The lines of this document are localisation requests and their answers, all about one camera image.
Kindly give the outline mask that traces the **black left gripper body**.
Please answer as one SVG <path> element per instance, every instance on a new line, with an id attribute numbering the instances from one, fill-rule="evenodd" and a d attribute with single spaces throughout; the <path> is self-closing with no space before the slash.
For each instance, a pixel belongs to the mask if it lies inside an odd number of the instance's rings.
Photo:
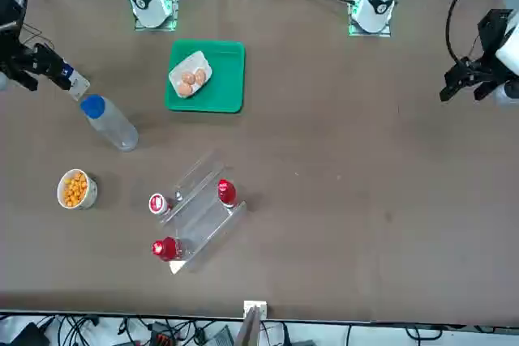
<path id="1" fill-rule="evenodd" d="M 501 62 L 517 60 L 517 11 L 491 9 L 478 23 L 483 61 L 497 58 Z"/>

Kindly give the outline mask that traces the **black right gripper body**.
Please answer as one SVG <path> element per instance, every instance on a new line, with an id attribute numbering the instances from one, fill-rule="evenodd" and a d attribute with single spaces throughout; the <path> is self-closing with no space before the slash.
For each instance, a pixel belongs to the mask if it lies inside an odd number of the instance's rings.
<path id="1" fill-rule="evenodd" d="M 6 75 L 36 73 L 35 48 L 19 38 L 21 11 L 16 0 L 1 0 L 1 71 Z"/>

